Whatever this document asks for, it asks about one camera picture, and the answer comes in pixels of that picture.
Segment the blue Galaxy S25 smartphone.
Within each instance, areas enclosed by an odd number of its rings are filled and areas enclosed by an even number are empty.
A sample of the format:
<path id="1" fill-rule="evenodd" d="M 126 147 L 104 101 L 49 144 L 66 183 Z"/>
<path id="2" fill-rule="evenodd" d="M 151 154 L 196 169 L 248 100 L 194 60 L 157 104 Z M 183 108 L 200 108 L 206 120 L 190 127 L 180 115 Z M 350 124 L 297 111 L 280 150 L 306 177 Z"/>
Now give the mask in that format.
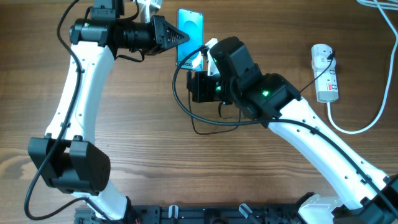
<path id="1" fill-rule="evenodd" d="M 177 28 L 189 35 L 189 41 L 177 47 L 177 65 L 190 53 L 203 45 L 204 16 L 201 12 L 180 8 L 177 11 Z M 182 69 L 201 71 L 203 57 L 200 52 L 183 63 Z"/>

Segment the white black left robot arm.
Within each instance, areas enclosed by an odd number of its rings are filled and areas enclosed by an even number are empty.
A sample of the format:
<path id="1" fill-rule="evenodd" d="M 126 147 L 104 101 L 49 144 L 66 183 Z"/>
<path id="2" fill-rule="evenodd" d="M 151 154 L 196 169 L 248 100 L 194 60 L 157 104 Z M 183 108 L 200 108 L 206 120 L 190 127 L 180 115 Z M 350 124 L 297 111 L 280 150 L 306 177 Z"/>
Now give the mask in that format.
<path id="1" fill-rule="evenodd" d="M 124 15 L 123 1 L 95 1 L 70 28 L 71 56 L 56 113 L 42 138 L 29 141 L 36 179 L 91 207 L 100 223 L 139 223 L 131 201 L 110 181 L 109 157 L 95 146 L 95 124 L 107 76 L 119 49 L 157 55 L 189 36 L 158 15 L 160 1 L 137 1 Z"/>

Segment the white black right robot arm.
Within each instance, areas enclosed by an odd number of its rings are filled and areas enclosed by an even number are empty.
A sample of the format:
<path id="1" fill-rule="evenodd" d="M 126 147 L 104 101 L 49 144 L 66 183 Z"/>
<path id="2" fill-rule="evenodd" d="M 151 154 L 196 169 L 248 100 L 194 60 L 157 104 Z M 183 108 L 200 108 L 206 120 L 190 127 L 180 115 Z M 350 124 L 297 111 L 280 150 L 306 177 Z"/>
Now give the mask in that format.
<path id="1" fill-rule="evenodd" d="M 298 205 L 307 223 L 391 223 L 397 219 L 397 178 L 355 153 L 282 75 L 263 74 L 236 37 L 212 39 L 190 54 L 208 60 L 187 87 L 193 100 L 234 103 L 246 124 L 261 124 L 296 148 L 336 192 L 306 196 Z"/>

